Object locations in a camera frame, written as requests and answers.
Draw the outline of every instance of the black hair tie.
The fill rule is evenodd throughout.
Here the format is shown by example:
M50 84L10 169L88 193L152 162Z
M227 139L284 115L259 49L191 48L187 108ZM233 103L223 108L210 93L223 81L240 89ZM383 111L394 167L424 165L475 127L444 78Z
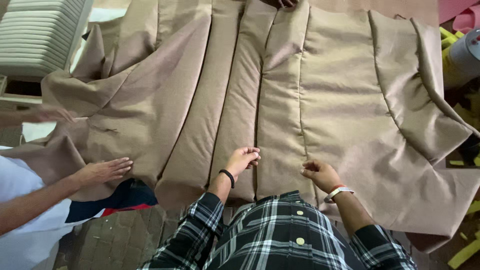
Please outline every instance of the black hair tie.
M232 188L234 188L235 187L235 180L233 179L233 175L231 173L229 173L227 170L224 170L224 169L221 169L218 173L222 173L222 172L230 178L230 181L232 182Z

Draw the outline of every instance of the pink foam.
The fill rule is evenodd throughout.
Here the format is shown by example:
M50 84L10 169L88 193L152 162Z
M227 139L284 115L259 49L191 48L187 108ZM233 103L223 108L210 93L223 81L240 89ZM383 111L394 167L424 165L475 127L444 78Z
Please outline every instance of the pink foam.
M472 6L455 17L452 27L464 34L475 27L480 27L480 5Z
M459 15L462 11L478 1L479 0L438 0L438 17L440 23L444 23Z

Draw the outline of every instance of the hand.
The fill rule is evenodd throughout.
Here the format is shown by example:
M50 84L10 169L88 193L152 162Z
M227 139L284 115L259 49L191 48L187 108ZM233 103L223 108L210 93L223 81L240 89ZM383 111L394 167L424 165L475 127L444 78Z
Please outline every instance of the hand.
M19 112L22 122L40 123L48 121L65 120L69 123L75 122L73 116L64 108L40 107Z
M85 167L71 175L81 187L101 184L122 178L132 167L133 161L122 158L108 162L88 163Z
M301 175L310 178L323 192L329 193L336 185L342 184L335 169L320 160L309 160L302 164Z
M299 0L277 0L282 8L291 8L297 5Z
M258 165L259 159L261 159L258 154L260 149L256 147L242 147L233 151L233 154L230 156L225 170L232 174L235 182L238 179L238 176L243 170L251 169L253 166Z

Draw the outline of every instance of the black and white plaid shirt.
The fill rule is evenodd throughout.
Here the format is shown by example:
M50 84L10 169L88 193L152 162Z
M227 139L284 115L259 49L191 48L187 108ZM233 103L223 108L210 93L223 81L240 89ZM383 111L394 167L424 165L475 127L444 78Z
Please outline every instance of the black and white plaid shirt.
M222 223L220 199L205 193L173 236L141 268L152 269L417 269L379 225L355 232L350 245L298 191L270 196ZM214 237L218 243L212 250Z

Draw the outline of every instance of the white channel tufted cushion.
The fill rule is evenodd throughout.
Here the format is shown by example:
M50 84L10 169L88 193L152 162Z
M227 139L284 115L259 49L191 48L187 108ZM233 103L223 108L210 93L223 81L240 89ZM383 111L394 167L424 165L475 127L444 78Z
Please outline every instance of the white channel tufted cushion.
M0 74L44 77L64 69L92 0L10 0L0 21Z

